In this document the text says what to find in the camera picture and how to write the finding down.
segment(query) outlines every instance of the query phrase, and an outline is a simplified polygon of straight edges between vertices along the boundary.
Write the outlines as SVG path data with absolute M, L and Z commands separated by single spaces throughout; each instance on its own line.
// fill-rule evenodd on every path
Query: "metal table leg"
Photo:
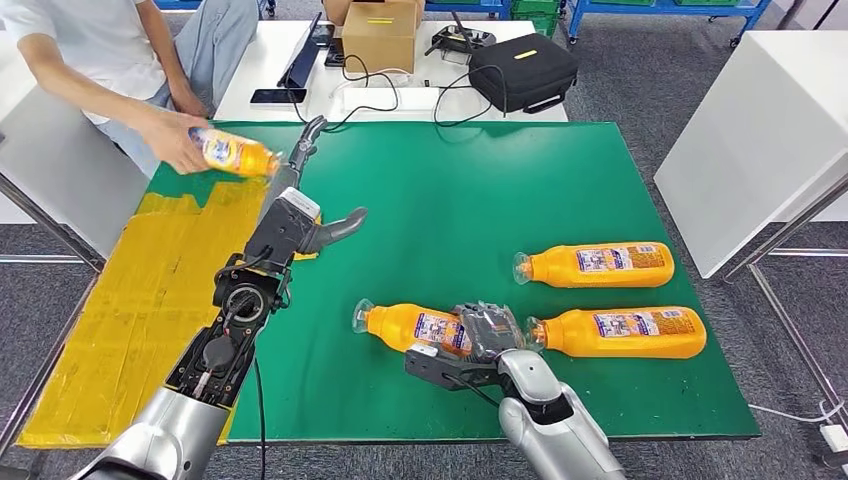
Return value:
M 740 271 L 742 271 L 744 267 L 757 263 L 758 261 L 760 261 L 760 259 L 768 255 L 772 250 L 781 246 L 801 227 L 810 223 L 810 220 L 812 220 L 818 214 L 823 212 L 827 207 L 830 206 L 831 203 L 835 202 L 846 192 L 848 192 L 848 175 L 842 177 L 839 182 L 837 182 L 835 185 L 825 191 L 813 203 L 811 203 L 807 206 L 807 208 L 801 211 L 801 213 L 796 215 L 795 218 L 787 222 L 786 225 L 784 225 L 780 230 L 777 231 L 777 233 L 772 235 L 768 240 L 766 240 L 759 247 L 754 249 L 754 251 L 751 252 L 750 255 L 745 257 L 744 260 L 742 260 L 738 265 L 733 267 L 727 273 L 727 275 L 724 276 L 724 281 L 728 283 L 733 283 L 735 277 L 739 274 Z
M 71 330 L 73 330 L 74 325 L 76 325 L 77 318 L 82 311 L 83 305 L 85 305 L 85 301 L 88 299 L 88 295 L 91 293 L 91 289 L 94 288 L 94 284 L 97 283 L 97 278 L 98 276 L 95 275 L 94 278 L 91 279 L 91 282 L 89 282 L 82 294 L 82 298 L 80 298 L 79 302 L 77 302 L 73 312 L 71 312 L 70 317 L 68 317 L 65 325 L 59 332 L 59 338 L 56 339 L 56 342 L 50 348 L 47 358 L 44 360 L 44 363 L 41 364 L 41 367 L 32 379 L 29 387 L 27 387 L 26 392 L 24 392 L 23 397 L 12 412 L 9 422 L 5 427 L 3 427 L 3 432 L 0 433 L 0 458 L 3 458 L 6 451 L 9 449 L 9 446 L 11 446 L 12 442 L 14 442 L 15 438 L 17 438 L 18 432 L 20 431 L 24 420 L 27 419 L 32 406 L 41 395 L 41 391 L 44 389 L 47 379 L 53 372 L 53 368 L 56 366 L 56 362 L 59 360 L 59 356 L 65 348 L 65 342 L 68 340 L 68 335 L 70 335 Z
M 765 275 L 763 275 L 763 272 L 760 270 L 757 263 L 766 255 L 794 257 L 848 257 L 848 249 L 778 248 L 791 238 L 792 235 L 795 234 L 801 227 L 809 223 L 810 220 L 815 218 L 819 213 L 824 211 L 846 192 L 848 192 L 848 175 L 840 179 L 839 182 L 816 198 L 810 205 L 802 210 L 801 213 L 796 215 L 795 218 L 787 222 L 780 230 L 777 231 L 777 233 L 755 248 L 751 254 L 745 257 L 738 265 L 733 267 L 724 277 L 724 281 L 732 283 L 743 268 L 747 268 L 751 272 L 754 276 L 754 280 L 763 292 L 763 295 L 765 295 L 768 299 L 769 304 L 771 304 L 772 309 L 780 319 L 784 330 L 786 330 L 786 333 L 789 335 L 792 343 L 798 349 L 801 359 L 807 365 L 807 368 L 810 370 L 810 373 L 812 373 L 816 384 L 818 384 L 819 389 L 824 394 L 825 399 L 829 404 L 827 410 L 832 410 L 839 405 L 841 401 L 839 394 L 836 392 L 836 389 L 833 388 L 833 385 L 830 383 L 830 379 L 828 379 L 827 375 L 825 375 L 818 360 L 804 341 L 804 337 L 801 336 L 800 330 L 786 312 L 786 309 L 783 308 L 783 305 L 780 303 L 780 300 L 777 298 L 774 290 L 772 290 L 771 285 Z M 846 412 L 844 407 L 840 408 L 832 418 L 835 420 L 836 424 L 840 425 L 843 430 L 848 432 L 848 412 Z M 822 463 L 830 467 L 846 465 L 848 464 L 848 451 L 828 453 L 822 455 L 821 460 Z
M 103 271 L 103 265 L 106 261 L 91 245 L 78 240 L 76 237 L 68 233 L 62 225 L 47 214 L 41 207 L 32 201 L 20 188 L 11 182 L 5 175 L 0 174 L 0 193 L 9 197 L 15 205 L 23 210 L 39 225 L 46 228 L 50 233 L 62 241 L 68 248 L 71 249 L 83 262 L 91 267 L 95 272 Z
M 748 265 L 748 270 L 750 270 L 751 274 L 754 275 L 754 280 L 757 281 L 757 285 L 759 285 L 763 295 L 765 295 L 768 299 L 771 304 L 771 308 L 774 309 L 774 312 L 780 319 L 780 323 L 783 324 L 783 328 L 786 330 L 786 333 L 789 334 L 789 338 L 792 339 L 792 343 L 794 343 L 795 347 L 798 348 L 798 353 L 801 354 L 801 359 L 804 360 L 807 368 L 810 369 L 810 373 L 812 373 L 813 377 L 816 379 L 816 383 L 819 385 L 819 388 L 821 388 L 822 393 L 824 393 L 825 399 L 829 404 L 825 407 L 825 409 L 832 410 L 836 408 L 840 402 L 839 394 L 836 393 L 836 389 L 833 388 L 833 384 L 830 383 L 830 379 L 827 378 L 827 375 L 825 375 L 824 370 L 822 370 L 821 365 L 818 360 L 816 360 L 813 352 L 810 351 L 810 347 L 807 346 L 807 342 L 804 341 L 804 337 L 801 336 L 801 332 L 798 330 L 795 322 L 792 321 L 792 318 L 786 312 L 786 309 L 783 308 L 783 304 L 780 303 L 777 295 L 775 295 L 774 290 L 771 289 L 771 285 L 768 283 L 768 280 L 766 280 L 762 270 L 760 270 L 760 267 L 756 264 Z M 842 425 L 842 428 L 848 432 L 848 414 L 844 407 L 839 409 L 839 411 L 836 412 L 836 415 L 832 418 L 836 418 L 837 423 Z

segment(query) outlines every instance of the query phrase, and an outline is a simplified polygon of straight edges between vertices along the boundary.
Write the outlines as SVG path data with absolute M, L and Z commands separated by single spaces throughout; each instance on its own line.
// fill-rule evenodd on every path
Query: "bottle cap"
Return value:
M 547 342 L 547 333 L 545 325 L 536 317 L 527 317 L 527 322 L 524 328 L 524 341 L 527 344 L 528 350 L 541 352 L 545 348 Z
M 353 309 L 352 322 L 354 333 L 365 333 L 368 331 L 368 323 L 366 320 L 368 318 L 368 312 L 373 309 L 374 304 L 367 298 L 363 298 L 356 304 L 356 308 Z
M 524 253 L 518 252 L 512 259 L 512 277 L 516 283 L 524 285 L 533 279 L 533 262 Z

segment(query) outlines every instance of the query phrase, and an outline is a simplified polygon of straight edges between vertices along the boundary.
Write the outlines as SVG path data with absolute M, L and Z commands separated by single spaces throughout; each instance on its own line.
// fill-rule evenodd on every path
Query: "green table mat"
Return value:
M 220 128 L 290 150 L 298 124 Z M 292 306 L 258 340 L 269 441 L 473 441 L 502 438 L 497 410 L 469 391 L 407 375 L 403 354 L 351 331 L 363 297 L 450 310 L 506 304 L 519 321 L 574 308 L 682 305 L 709 324 L 686 272 L 651 289 L 517 285 L 512 257 L 560 244 L 671 245 L 614 124 L 357 123 L 323 134 L 302 190 L 326 221 L 369 209 L 361 231 L 297 263 Z M 194 194 L 235 177 L 180 177 L 163 166 L 150 191 Z M 759 429 L 712 330 L 689 360 L 575 359 L 545 352 L 611 438 L 752 437 Z M 497 387 L 485 389 L 498 397 Z M 255 379 L 242 388 L 231 442 L 259 438 Z

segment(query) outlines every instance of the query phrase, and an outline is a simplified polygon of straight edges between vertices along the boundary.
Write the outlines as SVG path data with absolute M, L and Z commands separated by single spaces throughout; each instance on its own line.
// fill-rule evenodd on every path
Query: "black bag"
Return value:
M 548 37 L 531 33 L 475 50 L 468 71 L 471 86 L 498 110 L 537 113 L 565 100 L 577 81 L 577 59 Z

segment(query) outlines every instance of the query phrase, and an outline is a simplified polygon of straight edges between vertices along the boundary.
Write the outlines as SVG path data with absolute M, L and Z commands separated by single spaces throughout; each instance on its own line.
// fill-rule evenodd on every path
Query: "yellow sticker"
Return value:
M 539 53 L 539 52 L 537 52 L 536 50 L 528 50 L 524 53 L 519 53 L 518 55 L 516 55 L 513 58 L 515 58 L 516 60 L 521 60 L 521 59 L 524 59 L 524 58 L 527 58 L 527 57 L 532 57 L 533 55 L 536 55 L 537 53 Z

